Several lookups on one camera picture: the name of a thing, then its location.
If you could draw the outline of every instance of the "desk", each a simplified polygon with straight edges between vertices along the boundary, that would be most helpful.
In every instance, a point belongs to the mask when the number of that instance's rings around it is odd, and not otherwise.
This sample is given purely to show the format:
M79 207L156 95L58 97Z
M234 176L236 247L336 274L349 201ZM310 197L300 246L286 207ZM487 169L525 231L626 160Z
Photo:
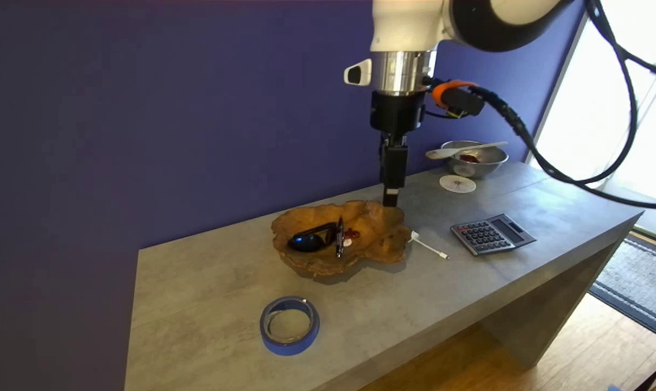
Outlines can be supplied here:
M400 207L446 260L411 246L395 272L364 267L319 285L276 254L276 215L141 250L125 390L359 390L475 323L532 367L641 211L522 164L468 195L443 192L440 174L411 176ZM381 201L381 192L319 205ZM453 222L496 214L536 242L475 259L449 235ZM306 295L322 315L318 341L297 356L269 354L259 337L259 315L278 295Z

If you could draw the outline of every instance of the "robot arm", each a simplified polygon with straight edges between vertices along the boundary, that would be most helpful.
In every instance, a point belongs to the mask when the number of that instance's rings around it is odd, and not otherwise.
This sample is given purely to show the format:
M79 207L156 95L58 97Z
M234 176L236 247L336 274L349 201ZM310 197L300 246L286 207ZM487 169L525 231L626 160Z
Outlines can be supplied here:
M420 128L437 45L459 39L481 51L520 47L572 0L374 0L372 57L343 72L347 84L372 88L372 128L383 133L385 205L398 205L407 176L405 134Z

